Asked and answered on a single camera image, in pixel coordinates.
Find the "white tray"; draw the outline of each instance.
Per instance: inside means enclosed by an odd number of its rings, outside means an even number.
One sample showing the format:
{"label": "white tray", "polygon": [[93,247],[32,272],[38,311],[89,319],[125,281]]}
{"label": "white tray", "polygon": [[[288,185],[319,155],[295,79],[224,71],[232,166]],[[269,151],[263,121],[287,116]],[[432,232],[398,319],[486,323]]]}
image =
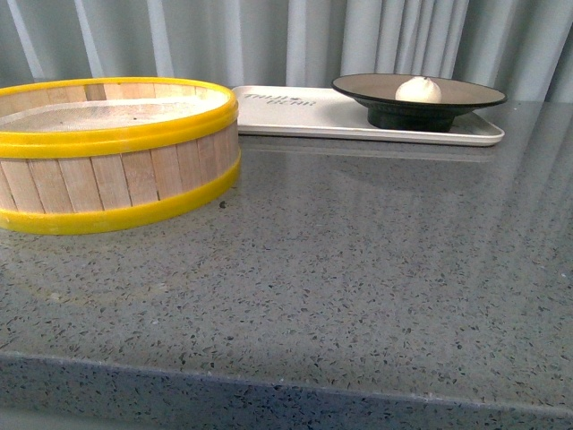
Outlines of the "white tray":
{"label": "white tray", "polygon": [[327,88],[242,86],[233,91],[240,134],[463,146],[492,146],[505,134],[475,113],[458,116],[449,133],[382,130],[368,123],[366,107]]}

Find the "black bowl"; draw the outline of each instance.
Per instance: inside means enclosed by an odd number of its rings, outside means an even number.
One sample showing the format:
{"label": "black bowl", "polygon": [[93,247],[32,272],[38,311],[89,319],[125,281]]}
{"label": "black bowl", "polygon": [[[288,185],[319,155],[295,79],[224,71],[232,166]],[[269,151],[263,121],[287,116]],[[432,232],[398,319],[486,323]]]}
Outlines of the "black bowl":
{"label": "black bowl", "polygon": [[332,81],[332,88],[368,108],[368,122],[387,130],[446,133],[454,118],[507,100],[502,92],[475,83],[431,78],[441,90],[440,103],[396,100],[398,87],[411,74],[350,74]]}

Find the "bamboo steamer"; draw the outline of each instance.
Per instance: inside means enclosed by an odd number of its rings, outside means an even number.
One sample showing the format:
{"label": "bamboo steamer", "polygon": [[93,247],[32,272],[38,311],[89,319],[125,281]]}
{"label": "bamboo steamer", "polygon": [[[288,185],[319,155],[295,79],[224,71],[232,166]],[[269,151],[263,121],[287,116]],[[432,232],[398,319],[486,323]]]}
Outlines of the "bamboo steamer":
{"label": "bamboo steamer", "polygon": [[237,116],[231,90],[183,79],[0,90],[0,227],[89,234],[198,208],[238,177]]}

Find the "terrazzo surface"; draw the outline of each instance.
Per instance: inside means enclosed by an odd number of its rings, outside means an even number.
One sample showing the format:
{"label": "terrazzo surface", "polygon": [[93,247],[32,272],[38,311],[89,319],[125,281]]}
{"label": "terrazzo surface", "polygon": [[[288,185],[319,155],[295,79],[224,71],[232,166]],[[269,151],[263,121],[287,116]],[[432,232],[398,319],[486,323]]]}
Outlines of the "terrazzo surface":
{"label": "terrazzo surface", "polygon": [[0,231],[4,394],[32,402],[18,364],[62,359],[573,428],[573,106],[483,116],[491,148],[244,136],[241,178],[197,211]]}

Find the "gray countertop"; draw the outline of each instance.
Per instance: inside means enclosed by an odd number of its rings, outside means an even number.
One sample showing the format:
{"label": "gray countertop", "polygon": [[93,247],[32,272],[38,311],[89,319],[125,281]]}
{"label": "gray countertop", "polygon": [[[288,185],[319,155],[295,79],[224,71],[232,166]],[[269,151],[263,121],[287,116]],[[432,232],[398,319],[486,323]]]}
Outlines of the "gray countertop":
{"label": "gray countertop", "polygon": [[573,106],[483,116],[491,148],[243,136],[176,219],[2,230],[0,356],[571,418]]}

